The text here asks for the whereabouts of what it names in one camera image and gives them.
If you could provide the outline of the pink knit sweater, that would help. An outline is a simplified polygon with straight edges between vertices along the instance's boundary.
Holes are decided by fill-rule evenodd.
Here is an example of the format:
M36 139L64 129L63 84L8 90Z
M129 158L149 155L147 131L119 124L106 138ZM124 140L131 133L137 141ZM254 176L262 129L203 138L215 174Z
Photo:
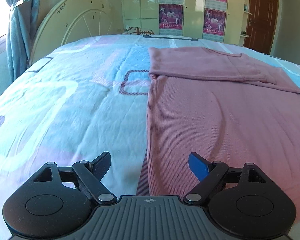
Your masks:
M300 88L282 68L204 47L151 47L147 160L152 195L196 184L188 157L255 163L300 220Z

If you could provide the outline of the pastel patterned bed quilt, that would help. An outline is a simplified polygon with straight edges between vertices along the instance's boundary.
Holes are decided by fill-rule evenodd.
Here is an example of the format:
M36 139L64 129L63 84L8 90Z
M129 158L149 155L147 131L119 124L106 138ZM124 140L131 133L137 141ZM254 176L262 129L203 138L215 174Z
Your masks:
M61 46L0 96L0 239L5 201L42 165L111 154L103 178L114 194L146 195L149 47L205 47L280 67L300 88L300 65L248 48L188 37L107 35Z

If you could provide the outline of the patterned pillow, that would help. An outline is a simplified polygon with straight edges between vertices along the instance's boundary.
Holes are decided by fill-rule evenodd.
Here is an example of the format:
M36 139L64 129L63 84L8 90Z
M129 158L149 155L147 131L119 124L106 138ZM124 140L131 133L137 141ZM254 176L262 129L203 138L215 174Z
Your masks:
M140 27L128 27L122 33L123 35L154 35L154 31L147 28L140 28Z

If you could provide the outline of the lower right pink poster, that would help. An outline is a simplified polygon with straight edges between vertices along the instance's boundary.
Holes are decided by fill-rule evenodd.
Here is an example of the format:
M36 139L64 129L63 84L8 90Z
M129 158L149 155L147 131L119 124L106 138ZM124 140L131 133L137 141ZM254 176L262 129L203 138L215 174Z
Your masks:
M205 9L203 33L223 36L226 22L226 12Z

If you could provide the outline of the cream round headboard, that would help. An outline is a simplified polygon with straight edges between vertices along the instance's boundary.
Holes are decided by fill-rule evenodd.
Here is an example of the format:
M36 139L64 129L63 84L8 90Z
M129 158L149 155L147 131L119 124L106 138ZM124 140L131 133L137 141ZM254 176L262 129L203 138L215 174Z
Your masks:
M36 32L29 65L65 44L122 32L123 20L108 0L61 0Z

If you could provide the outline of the lower left pink poster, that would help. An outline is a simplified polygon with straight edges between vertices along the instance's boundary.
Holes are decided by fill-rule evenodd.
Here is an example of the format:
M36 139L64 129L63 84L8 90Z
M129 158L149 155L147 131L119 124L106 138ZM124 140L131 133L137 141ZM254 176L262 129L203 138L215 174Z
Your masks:
M183 6L159 4L159 29L181 30L183 28Z

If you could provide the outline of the cream corner shelves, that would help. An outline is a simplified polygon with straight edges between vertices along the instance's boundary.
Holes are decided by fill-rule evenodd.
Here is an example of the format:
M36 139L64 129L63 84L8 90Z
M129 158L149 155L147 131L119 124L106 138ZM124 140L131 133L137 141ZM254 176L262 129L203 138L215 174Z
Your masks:
M249 7L250 7L250 0L244 0L243 21L242 21L241 34L239 39L240 46L243 46L246 39L250 37L248 35L248 25L249 25L249 17L252 15L252 13L250 12Z

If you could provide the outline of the brown wooden door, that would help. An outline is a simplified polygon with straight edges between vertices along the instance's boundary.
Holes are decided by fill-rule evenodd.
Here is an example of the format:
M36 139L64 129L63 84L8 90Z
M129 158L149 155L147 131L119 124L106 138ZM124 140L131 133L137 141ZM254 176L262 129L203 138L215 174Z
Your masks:
M269 54L273 44L279 0L249 0L248 38L244 46Z

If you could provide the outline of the cream wardrobe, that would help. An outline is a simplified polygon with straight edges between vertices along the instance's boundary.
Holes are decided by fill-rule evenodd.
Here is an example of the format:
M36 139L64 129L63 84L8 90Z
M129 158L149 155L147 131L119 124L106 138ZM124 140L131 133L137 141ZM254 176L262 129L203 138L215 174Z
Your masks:
M183 6L181 30L159 29L159 4ZM202 38L235 45L239 45L243 7L244 0L228 0L226 3L213 0L122 0L123 22L127 28L147 28L159 35ZM223 36L203 33L206 8L226 12Z

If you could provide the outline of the blue curtain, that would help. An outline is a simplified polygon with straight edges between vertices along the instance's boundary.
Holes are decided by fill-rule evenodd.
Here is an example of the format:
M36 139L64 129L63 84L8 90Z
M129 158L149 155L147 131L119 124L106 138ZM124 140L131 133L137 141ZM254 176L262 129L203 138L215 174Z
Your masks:
M29 67L40 0L5 1L10 7L6 37L7 65L11 82L14 82Z

